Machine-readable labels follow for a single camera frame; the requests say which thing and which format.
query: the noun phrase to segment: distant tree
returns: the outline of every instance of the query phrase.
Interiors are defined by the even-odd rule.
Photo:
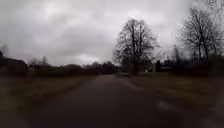
[[[161,63],[159,60],[156,61],[156,72],[160,72],[161,71]]]
[[[137,74],[141,60],[152,59],[156,38],[143,20],[130,19],[118,35],[114,51],[115,62],[131,64],[132,73]]]
[[[180,50],[177,47],[177,45],[174,45],[174,47],[173,47],[172,58],[176,62],[176,64],[179,64],[181,61]]]
[[[29,66],[31,67],[35,67],[37,65],[40,65],[41,62],[38,60],[38,59],[31,59],[29,62],[28,62]]]
[[[46,57],[46,56],[44,56],[44,57],[42,58],[41,65],[48,65],[47,57]]]
[[[223,32],[210,17],[210,14],[199,8],[191,8],[190,16],[183,24],[180,39],[197,55],[200,62],[208,61],[212,55],[222,52]]]

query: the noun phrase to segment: tree trunk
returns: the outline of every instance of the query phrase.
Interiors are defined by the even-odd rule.
[[[138,64],[133,63],[133,70],[132,70],[133,75],[138,75]]]

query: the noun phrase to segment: road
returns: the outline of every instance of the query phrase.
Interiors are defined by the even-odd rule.
[[[188,128],[194,124],[186,112],[131,86],[114,76],[99,76],[24,119],[30,128]]]

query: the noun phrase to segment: treeline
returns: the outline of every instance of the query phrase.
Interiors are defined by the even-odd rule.
[[[69,64],[65,66],[51,66],[51,65],[29,65],[30,75],[42,77],[63,77],[63,76],[78,76],[78,75],[100,75],[113,74],[116,72],[116,66],[111,62],[103,64],[94,62],[91,65],[76,65]]]
[[[94,62],[90,65],[69,64],[52,66],[47,63],[46,57],[42,61],[32,60],[25,63],[22,60],[6,58],[0,52],[0,74],[10,76],[38,76],[38,77],[66,77],[80,75],[113,74],[116,66],[110,61],[105,63]]]

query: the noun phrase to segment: grass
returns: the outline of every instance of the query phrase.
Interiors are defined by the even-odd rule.
[[[51,98],[79,87],[93,76],[69,78],[16,78],[11,85],[11,94],[21,102],[22,108],[37,106]]]
[[[214,102],[222,78],[145,75],[124,78],[152,94],[177,100],[187,108],[207,111]]]

